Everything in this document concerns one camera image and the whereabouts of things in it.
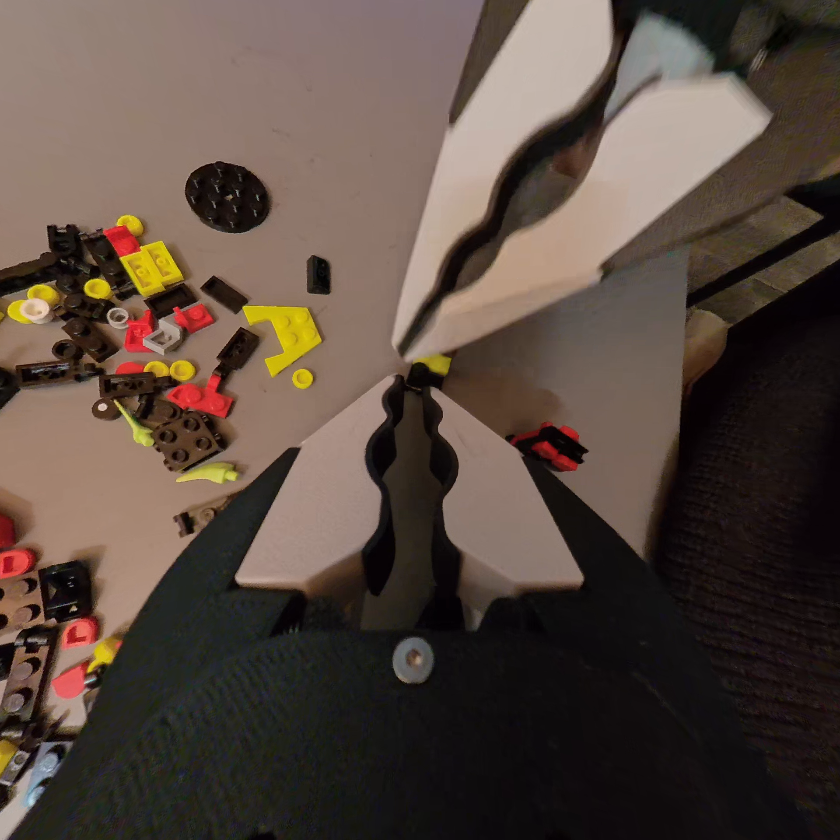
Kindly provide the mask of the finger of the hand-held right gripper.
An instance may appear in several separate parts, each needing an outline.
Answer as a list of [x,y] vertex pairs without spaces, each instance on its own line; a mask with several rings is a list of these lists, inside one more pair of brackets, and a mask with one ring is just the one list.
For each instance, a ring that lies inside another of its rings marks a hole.
[[447,294],[405,361],[457,350],[596,284],[602,267],[756,140],[771,112],[731,74],[667,81],[610,121],[586,177],[550,215],[508,236],[486,272]]
[[522,2],[517,11],[485,2],[396,311],[392,341],[403,358],[471,341],[428,335],[531,168],[600,122],[624,49],[613,2]]

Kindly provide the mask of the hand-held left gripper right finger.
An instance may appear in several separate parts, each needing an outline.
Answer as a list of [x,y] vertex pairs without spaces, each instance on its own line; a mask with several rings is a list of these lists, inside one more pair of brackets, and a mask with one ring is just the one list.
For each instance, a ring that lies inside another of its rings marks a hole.
[[422,393],[432,520],[426,629],[480,623],[498,600],[578,592],[584,574],[523,456],[441,390]]

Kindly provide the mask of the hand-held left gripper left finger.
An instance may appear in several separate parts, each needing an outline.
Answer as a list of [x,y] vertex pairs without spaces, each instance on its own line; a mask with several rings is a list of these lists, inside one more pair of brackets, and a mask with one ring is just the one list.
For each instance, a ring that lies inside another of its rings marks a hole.
[[235,575],[239,587],[304,596],[361,629],[393,571],[385,474],[396,459],[405,379],[390,374],[307,437]]

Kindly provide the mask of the black yellow lego assembly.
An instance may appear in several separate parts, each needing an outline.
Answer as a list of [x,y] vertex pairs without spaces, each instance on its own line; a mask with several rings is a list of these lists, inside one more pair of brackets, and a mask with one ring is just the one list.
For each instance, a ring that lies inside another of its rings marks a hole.
[[427,388],[443,389],[453,358],[450,355],[436,353],[415,360],[410,364],[406,379],[406,389],[420,393]]

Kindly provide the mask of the red black lego assembly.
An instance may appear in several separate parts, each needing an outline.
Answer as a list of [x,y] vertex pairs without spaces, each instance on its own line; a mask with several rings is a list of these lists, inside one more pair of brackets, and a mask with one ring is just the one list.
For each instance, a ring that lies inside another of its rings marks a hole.
[[541,423],[530,432],[509,434],[505,440],[524,458],[540,460],[558,473],[576,471],[589,453],[572,427],[551,422]]

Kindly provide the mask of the lime green lego horn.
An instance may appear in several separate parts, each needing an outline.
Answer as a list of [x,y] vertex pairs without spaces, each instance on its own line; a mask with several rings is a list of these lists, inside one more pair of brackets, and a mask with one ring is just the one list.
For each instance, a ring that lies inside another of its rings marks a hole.
[[238,479],[239,472],[235,465],[224,461],[215,461],[182,472],[175,479],[175,482],[181,484],[195,480],[207,480],[216,485],[225,485]]

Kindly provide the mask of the dark brown long lego plate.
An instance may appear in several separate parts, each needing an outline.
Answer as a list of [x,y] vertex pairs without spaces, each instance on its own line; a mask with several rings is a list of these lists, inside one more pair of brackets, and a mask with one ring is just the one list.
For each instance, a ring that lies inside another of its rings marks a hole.
[[202,504],[193,505],[174,515],[172,519],[177,528],[178,536],[186,538],[197,535],[228,508],[239,495],[240,492],[236,491]]

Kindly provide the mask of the yellow wedge lego plate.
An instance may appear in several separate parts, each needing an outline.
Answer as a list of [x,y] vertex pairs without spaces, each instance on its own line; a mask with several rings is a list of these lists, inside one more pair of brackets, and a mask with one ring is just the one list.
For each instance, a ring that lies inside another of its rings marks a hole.
[[244,306],[248,325],[267,322],[275,331],[281,351],[265,358],[269,375],[274,378],[320,345],[322,337],[308,308],[279,306]]

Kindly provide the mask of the black flat lego tile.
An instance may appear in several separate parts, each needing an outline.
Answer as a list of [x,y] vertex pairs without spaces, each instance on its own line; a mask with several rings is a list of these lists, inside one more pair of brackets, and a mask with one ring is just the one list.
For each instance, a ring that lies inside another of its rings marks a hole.
[[201,292],[233,314],[242,312],[249,304],[249,298],[246,295],[218,276],[210,276],[201,285]]

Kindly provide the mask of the pile of mixed lego pieces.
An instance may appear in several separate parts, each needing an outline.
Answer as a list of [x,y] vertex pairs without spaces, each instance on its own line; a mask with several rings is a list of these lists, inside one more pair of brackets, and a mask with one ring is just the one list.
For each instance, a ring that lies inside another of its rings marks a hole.
[[51,224],[45,252],[2,268],[2,319],[61,330],[47,361],[2,367],[2,408],[23,391],[96,382],[93,417],[124,420],[134,443],[178,477],[226,450],[216,426],[234,406],[225,383],[259,337],[238,329],[205,383],[193,362],[167,360],[215,318],[165,243],[144,244],[143,233],[132,215],[91,232]]
[[1,806],[54,780],[121,645],[102,636],[88,564],[42,566],[1,516]]

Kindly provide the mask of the black round lego plate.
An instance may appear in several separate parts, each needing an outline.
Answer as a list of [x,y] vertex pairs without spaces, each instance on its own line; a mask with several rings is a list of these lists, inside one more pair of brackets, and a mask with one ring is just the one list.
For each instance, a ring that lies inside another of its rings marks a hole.
[[271,209],[265,184],[241,164],[216,161],[196,168],[185,180],[187,205],[205,226],[241,235],[262,225]]

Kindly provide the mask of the black metal bar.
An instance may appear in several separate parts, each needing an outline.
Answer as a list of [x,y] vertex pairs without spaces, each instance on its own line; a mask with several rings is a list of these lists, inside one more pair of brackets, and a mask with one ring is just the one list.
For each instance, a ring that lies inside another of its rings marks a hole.
[[688,309],[736,323],[838,261],[838,200],[833,175],[697,241]]

